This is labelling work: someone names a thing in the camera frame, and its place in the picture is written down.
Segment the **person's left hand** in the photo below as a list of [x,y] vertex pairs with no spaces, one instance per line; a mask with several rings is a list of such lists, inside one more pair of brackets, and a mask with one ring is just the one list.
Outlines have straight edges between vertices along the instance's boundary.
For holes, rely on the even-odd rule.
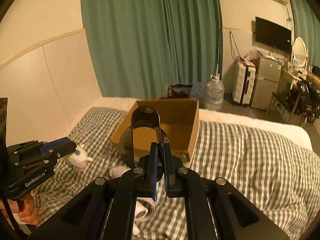
[[34,197],[31,193],[25,195],[20,204],[10,199],[8,199],[8,204],[11,212],[16,214],[21,222],[30,225],[39,224],[39,214],[35,206]]

